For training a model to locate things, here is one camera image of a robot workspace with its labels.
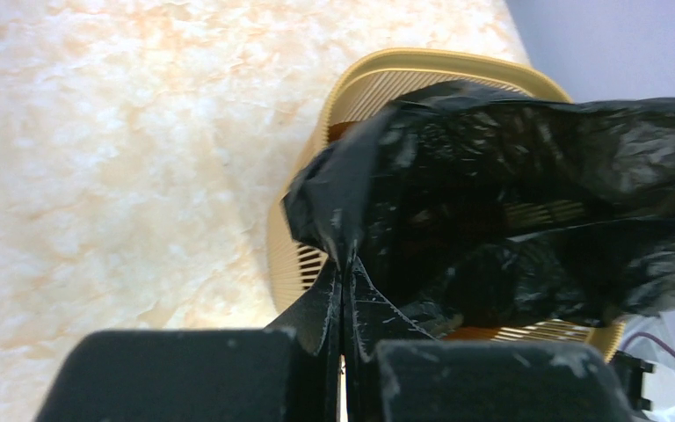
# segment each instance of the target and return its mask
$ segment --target beige marble tile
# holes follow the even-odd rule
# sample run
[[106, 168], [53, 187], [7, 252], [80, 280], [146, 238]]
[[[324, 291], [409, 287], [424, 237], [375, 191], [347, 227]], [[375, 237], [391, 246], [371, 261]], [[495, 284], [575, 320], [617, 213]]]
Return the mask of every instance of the beige marble tile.
[[526, 61], [503, 0], [0, 0], [0, 421], [91, 331], [269, 322], [265, 210], [386, 47]]

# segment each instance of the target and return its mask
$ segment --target white scuff mark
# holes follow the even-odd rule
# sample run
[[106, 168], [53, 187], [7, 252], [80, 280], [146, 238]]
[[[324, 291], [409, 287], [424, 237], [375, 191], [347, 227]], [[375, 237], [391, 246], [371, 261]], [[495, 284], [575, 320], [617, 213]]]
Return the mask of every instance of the white scuff mark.
[[555, 353], [555, 357], [549, 362], [553, 367], [569, 367], [573, 371], [573, 375], [578, 378], [585, 378], [588, 376], [587, 364], [590, 360], [590, 355], [582, 350], [567, 350], [561, 349]]
[[532, 367], [532, 363], [529, 360], [526, 360], [524, 356], [521, 356], [518, 353], [513, 354], [513, 359], [518, 360], [521, 362], [521, 365], [524, 365], [525, 367]]
[[340, 229], [340, 223], [343, 222], [343, 209], [338, 208], [332, 212], [332, 218], [330, 218], [330, 223], [335, 229]]
[[400, 382], [397, 379], [397, 375], [395, 374], [395, 371], [392, 369], [392, 367], [385, 363], [379, 367], [379, 373], [381, 374], [381, 383], [384, 386], [382, 389], [382, 394], [386, 398], [398, 396], [402, 389], [400, 388]]
[[630, 402], [628, 401], [628, 397], [625, 396], [625, 390], [624, 389], [622, 389], [620, 387], [617, 387], [615, 389], [614, 394], [617, 396], [617, 399], [620, 400], [620, 404], [622, 405], [622, 407], [624, 409], [630, 409], [631, 408]]
[[379, 138], [380, 145], [391, 145], [400, 140], [402, 132], [398, 130], [390, 130], [384, 136]]
[[535, 238], [537, 236], [539, 236], [538, 233], [533, 233], [533, 234], [530, 234], [530, 235], [521, 235], [521, 236], [509, 237], [508, 240], [511, 240], [511, 241], [519, 244], [521, 242], [525, 242], [525, 241], [527, 241], [529, 239], [532, 239], [532, 238]]
[[427, 222], [430, 219], [431, 219], [431, 213], [429, 213], [427, 209], [424, 209], [423, 211], [413, 215], [410, 218], [410, 221], [414, 222], [415, 224], [422, 224], [424, 222]]
[[294, 327], [278, 328], [278, 331], [286, 334], [292, 340], [296, 338], [296, 329]]
[[407, 145], [403, 146], [403, 150], [395, 158], [395, 164], [401, 169], [406, 169], [412, 165], [415, 161], [415, 144], [414, 142], [408, 142]]
[[417, 349], [416, 347], [408, 347], [408, 350], [410, 350], [410, 352], [411, 352], [412, 354], [414, 354], [414, 355], [416, 355], [416, 356], [419, 356], [419, 357], [421, 357], [421, 358], [423, 358], [423, 359], [425, 359], [425, 360], [428, 360], [428, 361], [430, 361], [430, 362], [435, 362], [435, 363], [440, 362], [440, 359], [439, 359], [438, 356], [436, 356], [436, 355], [434, 355], [434, 354], [430, 354], [430, 353], [428, 353], [428, 352], [424, 352], [424, 351], [422, 351], [422, 350], [420, 350], [420, 349]]

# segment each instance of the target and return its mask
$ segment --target black plastic bag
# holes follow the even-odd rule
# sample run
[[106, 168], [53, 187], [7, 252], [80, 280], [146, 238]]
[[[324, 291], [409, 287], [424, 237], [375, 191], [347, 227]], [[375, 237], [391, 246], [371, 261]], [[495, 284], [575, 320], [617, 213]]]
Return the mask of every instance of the black plastic bag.
[[[597, 326], [625, 313], [652, 314], [675, 302], [662, 305], [662, 292], [655, 291], [642, 295], [643, 303], [612, 301], [618, 309], [603, 311], [598, 295], [572, 291], [566, 299], [568, 283], [547, 265], [593, 252], [565, 252], [564, 236], [624, 232], [621, 225], [595, 223], [675, 219], [675, 98], [573, 105], [466, 81], [436, 84], [390, 102], [349, 129], [294, 179], [284, 206], [295, 240], [328, 252], [343, 270], [359, 254], [375, 286], [418, 321], [440, 316], [436, 323], [451, 318], [498, 326], [565, 318]], [[510, 240], [532, 234], [538, 236]], [[673, 236], [664, 234], [655, 242]], [[504, 271], [510, 261], [504, 256], [538, 248], [558, 257], [537, 264], [540, 275], [512, 278]], [[631, 253], [633, 259], [654, 257], [640, 248]], [[675, 263], [671, 256], [667, 265]], [[577, 278], [579, 288], [617, 280], [624, 270], [601, 267], [589, 275], [593, 280]], [[630, 281], [633, 291], [635, 283], [667, 286], [648, 275], [638, 279]], [[513, 290], [505, 284], [511, 280]], [[675, 282], [669, 284], [675, 296]], [[553, 285], [563, 293], [547, 307], [514, 306], [521, 302], [517, 295]], [[456, 301], [428, 293], [458, 286], [487, 289], [495, 301], [472, 309], [474, 289]], [[634, 297], [627, 284], [621, 292], [613, 287], [615, 297]]]

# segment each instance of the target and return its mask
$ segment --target wall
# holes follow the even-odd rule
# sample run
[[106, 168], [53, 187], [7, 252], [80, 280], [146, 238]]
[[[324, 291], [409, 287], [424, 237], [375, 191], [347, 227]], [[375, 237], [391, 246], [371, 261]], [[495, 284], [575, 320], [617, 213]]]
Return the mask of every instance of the wall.
[[[675, 97], [675, 2], [507, 3], [532, 65], [576, 101]], [[675, 311], [664, 319], [675, 344]]]

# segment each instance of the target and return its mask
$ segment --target purple wire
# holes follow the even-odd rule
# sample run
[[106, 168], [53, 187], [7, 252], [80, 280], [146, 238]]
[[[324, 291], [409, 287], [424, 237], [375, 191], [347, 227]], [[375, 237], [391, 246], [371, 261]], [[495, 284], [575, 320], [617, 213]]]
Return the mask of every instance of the purple wire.
[[632, 336], [630, 336], [627, 340], [625, 340], [624, 343], [622, 343], [621, 349], [627, 351], [628, 347], [630, 347], [630, 345], [640, 337], [647, 338], [648, 340], [651, 340], [657, 345], [661, 346], [661, 348], [664, 349], [665, 352], [670, 354], [672, 358], [675, 359], [675, 350], [672, 349], [671, 346], [667, 345], [662, 339], [644, 331], [637, 332]]

